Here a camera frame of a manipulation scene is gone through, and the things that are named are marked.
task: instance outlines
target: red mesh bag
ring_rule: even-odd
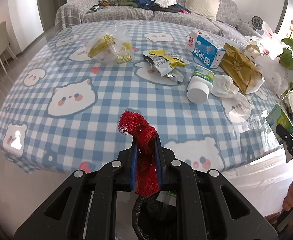
[[[140,153],[137,163],[136,193],[142,197],[150,197],[160,191],[157,182],[153,140],[157,136],[157,132],[142,115],[131,113],[129,110],[126,110],[120,118],[119,131],[121,134],[130,134],[137,139]]]

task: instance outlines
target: pillow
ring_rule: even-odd
[[[219,6],[220,0],[186,0],[186,8],[211,20],[216,19]]]

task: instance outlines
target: pink cloth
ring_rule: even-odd
[[[186,10],[180,9],[179,12],[189,14]]]

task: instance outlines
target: floor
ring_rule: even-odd
[[[19,55],[18,62],[10,60],[9,66],[6,66],[9,77],[0,68],[0,109],[14,80],[53,36],[54,32],[50,30]],[[283,198],[293,179],[293,160],[286,163],[284,150],[281,149],[223,174],[265,216],[281,210]],[[68,174],[51,171],[27,174],[7,161],[0,151],[0,223],[3,229],[14,235],[17,228],[67,177]],[[134,192],[118,193],[116,231],[122,240],[137,239],[131,226],[136,198]]]

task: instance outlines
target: green box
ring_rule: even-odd
[[[293,133],[293,125],[285,113],[282,107],[279,104],[271,110],[271,112],[266,117],[268,124],[270,125],[274,135],[276,136],[279,144],[283,144],[285,141],[276,133],[276,127],[278,124],[281,124],[285,129],[288,130],[289,133]]]

